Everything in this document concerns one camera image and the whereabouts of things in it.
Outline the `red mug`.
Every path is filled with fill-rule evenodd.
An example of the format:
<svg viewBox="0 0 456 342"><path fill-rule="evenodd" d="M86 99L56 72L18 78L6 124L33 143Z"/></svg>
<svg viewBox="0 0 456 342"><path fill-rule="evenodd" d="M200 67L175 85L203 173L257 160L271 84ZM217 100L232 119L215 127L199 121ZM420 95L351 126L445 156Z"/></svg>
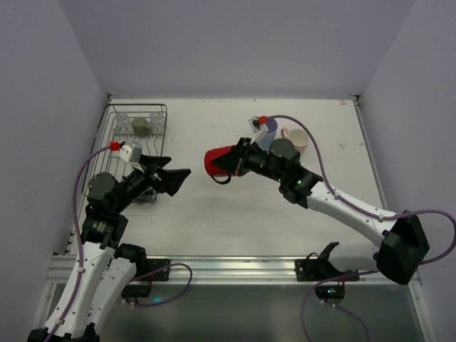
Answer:
<svg viewBox="0 0 456 342"><path fill-rule="evenodd" d="M208 150L204 155L205 171L218 185L229 184L234 174L233 148L233 145L218 147Z"/></svg>

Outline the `dark blue mug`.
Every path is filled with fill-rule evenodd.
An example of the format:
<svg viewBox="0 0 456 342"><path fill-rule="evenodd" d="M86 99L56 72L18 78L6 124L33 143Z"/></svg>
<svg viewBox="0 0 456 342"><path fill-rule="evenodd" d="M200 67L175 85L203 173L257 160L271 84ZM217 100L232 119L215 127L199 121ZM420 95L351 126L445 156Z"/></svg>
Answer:
<svg viewBox="0 0 456 342"><path fill-rule="evenodd" d="M140 196L138 196L134 203L137 204L153 204L157 201L157 193L153 188L148 188Z"/></svg>

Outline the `lavender plastic cup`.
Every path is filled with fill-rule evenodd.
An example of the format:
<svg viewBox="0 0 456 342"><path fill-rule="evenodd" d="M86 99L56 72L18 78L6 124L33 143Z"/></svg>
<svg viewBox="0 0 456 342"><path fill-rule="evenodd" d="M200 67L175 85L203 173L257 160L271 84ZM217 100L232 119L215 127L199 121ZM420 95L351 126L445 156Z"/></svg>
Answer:
<svg viewBox="0 0 456 342"><path fill-rule="evenodd" d="M278 130L278 123L273 118L268 118L266 122L266 126L268 127L268 132L266 135L257 143L259 148L264 151L268 151L270 144L275 140L276 133Z"/></svg>

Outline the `pink mug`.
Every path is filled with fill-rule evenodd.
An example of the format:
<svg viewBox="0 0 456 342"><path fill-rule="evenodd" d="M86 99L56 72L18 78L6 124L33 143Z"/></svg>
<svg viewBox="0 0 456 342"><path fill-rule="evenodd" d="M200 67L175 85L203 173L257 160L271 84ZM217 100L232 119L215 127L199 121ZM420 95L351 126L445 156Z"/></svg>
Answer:
<svg viewBox="0 0 456 342"><path fill-rule="evenodd" d="M290 140L294 145L294 148L300 152L300 154L304 154L306 148L309 144L309 135L305 130L294 128L282 128L281 129L281 137L287 140Z"/></svg>

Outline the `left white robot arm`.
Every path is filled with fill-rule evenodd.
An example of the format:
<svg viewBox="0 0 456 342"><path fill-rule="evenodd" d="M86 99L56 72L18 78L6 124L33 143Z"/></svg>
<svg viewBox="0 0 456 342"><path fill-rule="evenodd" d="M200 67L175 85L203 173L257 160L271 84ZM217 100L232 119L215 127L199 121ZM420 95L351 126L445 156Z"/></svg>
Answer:
<svg viewBox="0 0 456 342"><path fill-rule="evenodd" d="M75 223L78 254L66 287L42 328L29 341L99 341L98 335L123 289L135 277L149 278L145 249L123 244L123 211L145 190L173 196L189 169L167 170L170 157L141 155L121 181L108 173L89 182L85 219Z"/></svg>

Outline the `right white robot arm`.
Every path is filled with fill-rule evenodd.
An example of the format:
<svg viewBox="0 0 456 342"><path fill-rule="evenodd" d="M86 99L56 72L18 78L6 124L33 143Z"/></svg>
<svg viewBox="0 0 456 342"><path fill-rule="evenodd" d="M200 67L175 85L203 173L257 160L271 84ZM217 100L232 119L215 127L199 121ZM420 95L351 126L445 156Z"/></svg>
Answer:
<svg viewBox="0 0 456 342"><path fill-rule="evenodd" d="M300 152L287 139L276 139L264 151L242 138L207 151L204 168L212 179L254 172L277 181L288 202L328 215L371 241L378 248L373 255L377 270L397 284L411 280L430 249L417 215L395 214L336 191L301 165Z"/></svg>

